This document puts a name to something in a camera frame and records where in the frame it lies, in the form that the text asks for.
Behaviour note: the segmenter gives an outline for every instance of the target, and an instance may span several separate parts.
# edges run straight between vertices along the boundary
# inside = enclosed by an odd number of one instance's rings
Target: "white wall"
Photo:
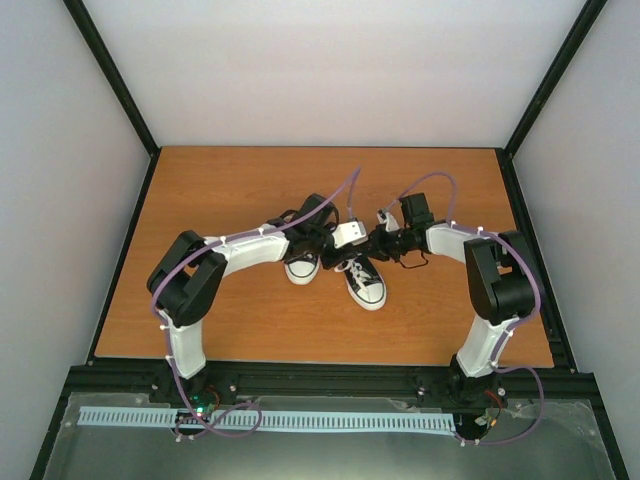
[[[0,478],[84,362],[147,156],[62,1],[0,3]]]
[[[584,0],[87,0],[160,144],[504,146]]]
[[[580,369],[640,478],[640,3],[604,8],[516,168]]]

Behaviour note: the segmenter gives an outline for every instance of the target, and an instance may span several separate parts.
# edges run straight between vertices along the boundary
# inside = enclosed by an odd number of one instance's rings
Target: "white shoelace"
[[[344,272],[346,270],[349,270],[351,275],[353,275],[353,279],[362,289],[367,288],[367,286],[364,284],[365,280],[371,280],[373,278],[367,271],[362,268],[362,265],[360,265],[360,263],[354,261],[353,259],[347,260],[347,264],[344,267],[342,265],[338,265],[333,270],[336,272]]]

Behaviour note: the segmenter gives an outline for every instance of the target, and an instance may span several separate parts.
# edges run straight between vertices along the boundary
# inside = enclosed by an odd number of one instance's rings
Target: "shoe sole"
[[[384,304],[387,302],[387,284],[384,283],[384,280],[382,280],[382,285],[384,285],[384,294],[382,295],[382,298],[376,303],[365,302],[356,294],[356,292],[353,291],[351,285],[349,285],[348,280],[345,283],[347,284],[347,290],[349,291],[349,295],[351,295],[351,298],[353,298],[355,302],[365,310],[375,312],[376,310],[380,310],[382,307],[384,307]]]
[[[287,274],[287,278],[289,278],[291,283],[295,285],[308,285],[309,283],[311,283],[311,280],[313,280],[315,276],[318,274],[319,270],[320,270],[320,262],[316,264],[315,268],[309,275],[307,275],[306,277],[298,277],[297,275],[294,275],[293,273],[291,273],[291,271],[287,268],[286,265],[284,267],[284,272]]]

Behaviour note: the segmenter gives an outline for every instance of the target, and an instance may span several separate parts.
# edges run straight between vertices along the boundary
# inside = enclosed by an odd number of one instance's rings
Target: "sneaker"
[[[287,277],[289,277],[291,283],[295,283],[296,285],[306,285],[310,283],[318,273],[318,270],[320,270],[318,255],[311,253],[307,253],[284,264],[284,271]]]
[[[357,257],[338,265],[336,272],[344,272],[349,294],[365,310],[378,310],[387,300],[384,280],[367,257]]]

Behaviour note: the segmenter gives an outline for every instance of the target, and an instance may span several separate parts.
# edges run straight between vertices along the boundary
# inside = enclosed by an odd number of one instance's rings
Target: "black sneaker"
[[[349,294],[358,305],[366,310],[378,310],[387,300],[387,287],[384,280],[364,256],[347,260],[338,265],[336,272],[344,272]]]

